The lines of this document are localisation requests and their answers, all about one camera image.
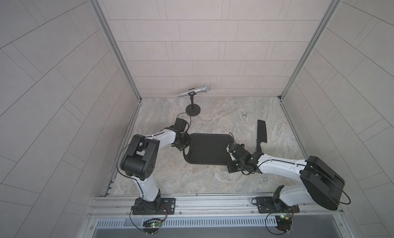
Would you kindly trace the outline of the black cutting board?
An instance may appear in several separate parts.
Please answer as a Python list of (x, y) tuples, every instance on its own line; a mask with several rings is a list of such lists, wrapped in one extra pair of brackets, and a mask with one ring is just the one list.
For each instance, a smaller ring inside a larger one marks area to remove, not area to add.
[(189, 164), (227, 165), (231, 156), (228, 145), (234, 140), (229, 134), (193, 133), (188, 152), (183, 151), (184, 159)]

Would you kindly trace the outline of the black kitchen knife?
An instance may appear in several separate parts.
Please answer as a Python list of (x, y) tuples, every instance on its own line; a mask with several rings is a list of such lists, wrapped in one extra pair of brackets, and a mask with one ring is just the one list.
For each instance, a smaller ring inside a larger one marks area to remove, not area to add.
[(261, 143), (267, 143), (267, 128), (266, 122), (263, 120), (257, 121), (257, 152), (262, 152)]

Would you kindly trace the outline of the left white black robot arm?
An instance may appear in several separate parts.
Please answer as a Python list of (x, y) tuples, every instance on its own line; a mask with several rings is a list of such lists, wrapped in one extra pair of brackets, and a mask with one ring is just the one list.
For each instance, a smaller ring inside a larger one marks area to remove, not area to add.
[(190, 143), (191, 137), (187, 132), (169, 127), (153, 135), (136, 134), (132, 137), (119, 165), (125, 176), (133, 179), (139, 188), (140, 197), (131, 208), (132, 214), (156, 214), (160, 211), (161, 192), (152, 176), (158, 152), (167, 145), (182, 151)]

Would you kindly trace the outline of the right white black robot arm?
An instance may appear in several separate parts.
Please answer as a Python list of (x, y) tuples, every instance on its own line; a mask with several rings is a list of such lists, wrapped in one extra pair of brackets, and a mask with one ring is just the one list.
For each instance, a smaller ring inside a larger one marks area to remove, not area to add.
[(249, 153), (241, 144), (229, 144), (231, 157), (228, 171), (280, 175), (298, 182), (298, 185), (280, 185), (269, 205), (276, 212), (285, 212), (299, 204), (316, 203), (335, 211), (341, 204), (345, 180), (320, 158), (310, 156), (307, 160), (291, 160), (273, 157), (262, 152)]

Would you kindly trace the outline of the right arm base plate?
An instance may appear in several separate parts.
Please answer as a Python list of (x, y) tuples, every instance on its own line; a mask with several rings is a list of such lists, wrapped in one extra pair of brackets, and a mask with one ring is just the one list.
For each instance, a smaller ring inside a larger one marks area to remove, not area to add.
[(273, 200), (273, 197), (255, 197), (251, 200), (251, 204), (258, 208), (259, 213), (299, 213), (298, 205), (287, 206), (281, 200)]

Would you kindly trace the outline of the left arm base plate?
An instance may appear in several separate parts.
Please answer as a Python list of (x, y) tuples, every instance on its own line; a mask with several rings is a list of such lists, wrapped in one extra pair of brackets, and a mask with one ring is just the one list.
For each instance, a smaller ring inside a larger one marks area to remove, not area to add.
[(132, 207), (133, 215), (173, 215), (176, 198), (158, 198), (153, 202), (147, 202), (142, 198), (135, 200)]

